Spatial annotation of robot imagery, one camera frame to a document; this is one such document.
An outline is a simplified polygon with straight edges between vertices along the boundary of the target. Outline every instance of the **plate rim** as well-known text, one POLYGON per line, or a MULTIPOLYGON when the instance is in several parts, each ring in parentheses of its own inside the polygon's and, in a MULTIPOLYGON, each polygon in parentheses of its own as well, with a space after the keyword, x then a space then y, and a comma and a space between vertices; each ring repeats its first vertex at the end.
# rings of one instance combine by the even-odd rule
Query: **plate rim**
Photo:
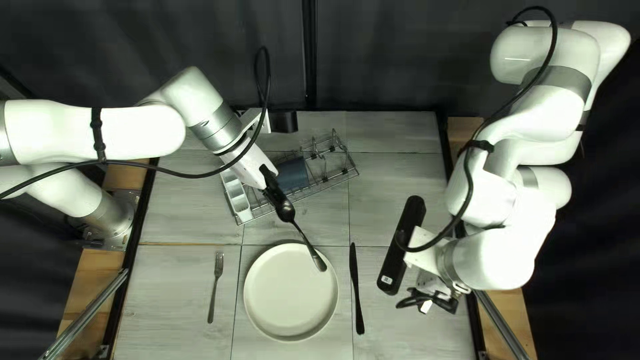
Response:
POLYGON ((251 322, 251 324, 253 325, 253 327, 258 330, 259 333, 265 335, 267 338, 281 342, 281 343, 299 343, 301 341, 305 341, 308 340, 310 338, 313 338, 314 336, 316 336, 317 334, 319 334, 326 326, 327 324, 329 324, 329 322, 331 321, 331 319, 333 318, 333 316, 335 315, 335 311, 338 308, 338 301, 340 300, 340 282, 338 281, 338 275, 335 272, 335 269, 333 267, 333 265, 331 264, 331 262, 326 258, 326 256, 319 251, 316 248, 316 252, 320 255, 320 257, 322 258, 322 260, 324 260, 324 262, 327 264, 327 271, 331 271, 331 273, 333 274, 333 280, 335 281, 335 305, 333 306, 333 309, 331 311, 331 315, 328 317, 326 323, 319 328, 316 332, 312 333, 311 335, 302 338, 302 339, 296 339, 296 340, 283 340, 282 338, 276 338, 274 336, 272 336, 271 334, 269 334, 268 332, 262 330, 253 320, 252 316, 250 315, 249 311, 247 310, 247 301, 246 301, 246 287, 247 287, 247 279, 249 278, 249 275, 251 274, 252 270, 255 270, 255 268, 253 267, 254 264, 256 262, 258 262, 258 260, 262 257, 265 256, 266 254, 268 254, 269 252, 273 252, 275 251, 274 249, 277 248, 281 248, 281 247, 303 247, 305 249, 305 251, 307 250, 307 246, 302 244, 302 243, 298 243, 298 242, 290 242, 290 243, 281 243, 279 245, 275 245, 272 246, 270 248, 268 248, 267 250, 265 250, 262 254, 260 254, 257 258, 255 258, 253 260, 253 262, 251 263, 251 266, 249 266, 249 271, 247 271, 246 276, 244 277, 244 285, 243 285, 243 302, 244 302, 244 313, 246 313, 247 318, 249 318, 249 322, 251 322))

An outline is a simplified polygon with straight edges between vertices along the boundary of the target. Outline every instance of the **spoon handle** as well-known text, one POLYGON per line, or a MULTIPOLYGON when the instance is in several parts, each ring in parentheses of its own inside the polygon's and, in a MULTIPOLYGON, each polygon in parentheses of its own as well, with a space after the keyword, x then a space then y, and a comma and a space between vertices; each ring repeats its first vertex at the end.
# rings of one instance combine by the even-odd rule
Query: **spoon handle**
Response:
POLYGON ((295 221, 292 221, 291 223, 293 224, 293 226, 296 227, 300 235, 302 235, 302 239, 305 241, 305 245, 309 250, 309 254, 311 254, 311 258, 316 263, 316 267, 318 268, 318 270, 320 270, 321 272, 325 272, 326 264, 324 263, 324 260, 320 258, 320 255, 318 255, 314 247, 311 245, 311 243, 309 242, 309 239, 307 239, 307 237, 305 236, 305 233, 302 232, 302 229, 300 229, 300 226, 298 226, 298 224, 295 221))

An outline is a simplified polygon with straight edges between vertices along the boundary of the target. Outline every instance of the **black curtain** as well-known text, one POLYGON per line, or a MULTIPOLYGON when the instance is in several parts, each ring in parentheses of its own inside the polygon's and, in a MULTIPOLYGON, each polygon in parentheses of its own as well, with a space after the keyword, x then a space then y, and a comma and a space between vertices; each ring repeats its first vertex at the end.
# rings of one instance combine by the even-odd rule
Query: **black curtain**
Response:
POLYGON ((640 42, 603 83, 524 288, 540 359, 640 359, 640 42))
POLYGON ((0 230, 0 358, 37 359, 56 339, 81 249, 9 202, 0 202, 0 230))
POLYGON ((321 0, 318 105, 488 116, 515 91, 491 74, 493 40, 532 5, 550 8, 559 22, 608 21, 640 35, 637 0, 321 0))
POLYGON ((232 105, 258 103, 253 55, 269 47, 271 102, 304 101, 301 3, 288 0, 13 0, 0 64, 37 98, 131 106, 187 66, 232 105))

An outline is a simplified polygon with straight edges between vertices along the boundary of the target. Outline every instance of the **power cord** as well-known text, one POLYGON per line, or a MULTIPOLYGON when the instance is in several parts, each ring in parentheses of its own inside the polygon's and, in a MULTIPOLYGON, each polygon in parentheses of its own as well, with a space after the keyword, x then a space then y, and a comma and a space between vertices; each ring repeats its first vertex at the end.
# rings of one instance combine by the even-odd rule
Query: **power cord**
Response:
POLYGON ((262 124, 264 123, 264 119, 267 113, 267 106, 268 106, 268 101, 269 101, 269 95, 271 93, 271 58, 269 57, 269 50, 262 46, 260 49, 258 49, 258 51, 255 54, 255 57, 253 59, 253 78, 256 84, 256 87, 258 89, 258 95, 260 97, 260 102, 262 103, 262 112, 260 113, 260 120, 258 120, 258 124, 256 125, 256 130, 253 132, 253 136, 251 137, 251 140, 249 141, 249 144, 240 152, 240 154, 238 154, 238 156, 236 156, 233 160, 229 161, 228 163, 224 164, 223 166, 217 168, 216 170, 213 171, 209 171, 209 172, 204 172, 202 174, 185 174, 182 172, 177 172, 177 171, 173 171, 167 168, 163 168, 163 167, 158 167, 155 165, 149 165, 149 164, 144 164, 144 163, 137 163, 137 162, 133 162, 133 161, 125 161, 125 160, 106 160, 106 161, 99 161, 99 160, 88 160, 88 161, 81 161, 79 163, 73 163, 73 164, 69 164, 69 165, 65 165, 63 167, 59 167, 59 168, 55 168, 51 171, 47 171, 44 172, 43 174, 40 174, 38 176, 34 176, 31 179, 24 181, 23 183, 20 183, 2 193, 0 193, 0 199, 3 199, 9 195, 11 195, 12 193, 25 188, 33 183, 36 183, 42 179, 45 179, 46 177, 49 176, 53 176, 55 174, 58 174, 60 172, 63 171, 67 171, 67 170, 71 170, 73 168, 78 168, 78 167, 83 167, 83 166, 88 166, 88 165, 98 165, 101 163, 107 164, 107 165, 125 165, 125 166, 130 166, 130 167, 141 167, 141 168, 145 168, 148 170, 155 170, 158 172, 163 172, 165 174, 169 174, 169 175, 173 175, 173 176, 177 176, 177 177, 182 177, 184 179, 201 179, 203 177, 209 177, 209 176, 213 176, 213 175, 217 175, 223 171, 225 171, 226 169, 232 167, 233 165, 235 165, 238 161, 240 161, 240 159, 242 159, 242 157, 251 149, 251 146, 254 145, 256 139, 258 139, 258 135, 260 134, 260 129, 262 129, 262 124), (260 86, 260 80, 258 78, 258 60, 260 58, 260 55, 264 54, 264 68, 265 68, 265 78, 266 78, 266 89, 264 91, 262 91, 262 88, 260 86))
MULTIPOLYGON (((518 12, 513 17, 513 19, 511 19, 511 21, 508 22, 508 24, 509 23, 510 24, 518 24, 518 23, 520 23, 518 18, 523 13, 529 12, 529 11, 533 11, 533 10, 539 10, 539 11, 542 11, 545 14, 547 14, 547 17, 549 17, 549 21, 551 22, 551 44, 549 45, 549 51, 547 52, 547 57, 545 57, 544 61, 542 62, 542 65, 540 66, 540 69, 538 69, 538 72, 531 79, 531 81, 528 82, 528 84, 526 86, 524 86, 520 92, 518 92, 515 96, 513 96, 507 102, 505 102, 496 112, 491 114, 491 116, 489 116, 474 131, 474 134, 471 136, 471 140, 475 140, 477 135, 480 133, 480 131, 482 131, 488 125, 493 124, 494 122, 500 120, 500 118, 498 118, 498 115, 500 115, 509 106, 513 105, 516 101, 518 101, 520 98, 522 98, 538 82, 540 77, 542 77, 542 75, 546 71, 546 69, 547 69, 547 67, 549 65, 549 62, 551 61, 551 57, 553 56, 554 51, 556 50, 558 24, 557 24, 557 21, 556 21, 556 17, 554 16, 554 14, 549 9, 545 8, 544 6, 530 6, 528 8, 523 9, 522 11, 518 12)), ((473 196, 473 193, 474 193, 474 182, 473 182, 473 178, 471 177, 471 171, 469 170, 469 155, 470 155, 469 152, 470 152, 470 150, 471 150, 471 147, 467 147, 465 152, 464 152, 464 154, 462 154, 465 157, 465 159, 463 161, 463 168, 464 168, 464 171, 465 171, 465 177, 467 178, 468 189, 467 189, 467 196, 465 197, 465 201, 462 203, 462 206, 460 207, 460 210, 458 210, 458 213, 455 214, 451 218, 451 221, 432 240, 430 240, 426 244, 423 244, 423 245, 418 246, 418 247, 409 247, 409 246, 404 245, 405 243, 408 243, 408 239, 405 239, 406 238, 406 234, 404 233, 404 231, 399 231, 398 233, 396 233, 394 235, 394 241, 396 242, 396 245, 400 249, 402 249, 405 252, 420 252, 420 251, 424 251, 424 250, 436 245, 440 240, 444 239, 444 237, 447 236, 449 233, 451 233, 451 231, 456 227, 456 225, 458 225, 458 223, 460 223, 460 220, 462 219, 462 216, 465 214, 465 211, 467 210, 467 208, 469 206, 469 203, 471 202, 471 198, 473 196)))

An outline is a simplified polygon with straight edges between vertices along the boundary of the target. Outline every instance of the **cable connector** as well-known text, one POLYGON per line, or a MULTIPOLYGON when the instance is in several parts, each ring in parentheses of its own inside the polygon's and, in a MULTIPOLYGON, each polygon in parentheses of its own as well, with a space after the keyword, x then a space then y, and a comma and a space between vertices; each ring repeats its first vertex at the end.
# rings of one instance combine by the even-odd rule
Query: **cable connector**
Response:
POLYGON ((107 148, 107 145, 104 145, 102 141, 100 113, 102 113, 102 108, 91 108, 91 123, 89 125, 93 129, 93 149, 98 154, 98 161, 106 165, 107 156, 104 154, 104 149, 107 148))

